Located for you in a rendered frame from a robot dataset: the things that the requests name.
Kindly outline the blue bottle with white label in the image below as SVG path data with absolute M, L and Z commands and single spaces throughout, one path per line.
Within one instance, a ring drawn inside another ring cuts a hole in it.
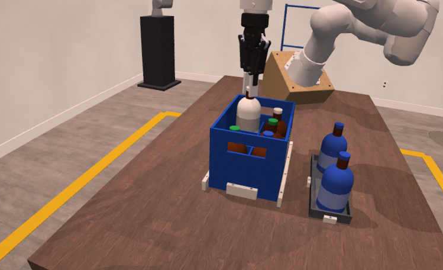
M 337 163 L 341 151 L 347 151 L 347 141 L 342 135 L 343 128 L 343 123 L 336 122 L 333 133 L 326 135 L 322 141 L 316 166 L 321 173 L 324 173 L 329 165 Z

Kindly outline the blue crate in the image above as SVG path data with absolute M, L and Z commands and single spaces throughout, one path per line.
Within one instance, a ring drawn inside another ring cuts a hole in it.
M 227 183 L 232 183 L 256 188 L 257 198 L 277 202 L 296 103 L 255 97 L 261 107 L 283 109 L 281 120 L 287 125 L 287 133 L 282 140 L 260 136 L 272 115 L 260 114 L 258 133 L 229 130 L 236 126 L 237 105 L 244 97 L 238 94 L 210 127 L 209 187 L 226 191 Z M 247 154 L 228 151 L 228 142 L 246 145 Z M 266 157 L 251 155 L 255 147 L 265 148 Z

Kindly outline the brown bottle with white cap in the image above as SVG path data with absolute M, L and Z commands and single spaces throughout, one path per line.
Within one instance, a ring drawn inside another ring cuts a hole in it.
M 285 122 L 282 119 L 282 109 L 281 108 L 274 108 L 273 111 L 273 118 L 278 120 L 277 123 L 277 131 L 282 135 L 282 137 L 286 138 L 286 133 L 287 133 L 287 125 L 285 124 Z M 267 121 L 264 125 L 263 131 L 267 130 L 268 127 L 268 122 Z

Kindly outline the white bottle with grey label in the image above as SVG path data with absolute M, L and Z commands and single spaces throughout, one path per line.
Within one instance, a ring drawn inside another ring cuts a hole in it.
M 255 97 L 249 97 L 248 92 L 249 86 L 246 88 L 246 96 L 237 105 L 236 126 L 240 130 L 258 133 L 261 105 Z

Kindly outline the blue bottle with light blue label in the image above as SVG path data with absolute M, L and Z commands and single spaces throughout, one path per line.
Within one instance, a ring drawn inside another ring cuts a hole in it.
M 348 167 L 351 155 L 341 151 L 337 164 L 326 168 L 322 176 L 316 204 L 319 209 L 343 213 L 354 183 L 354 175 Z

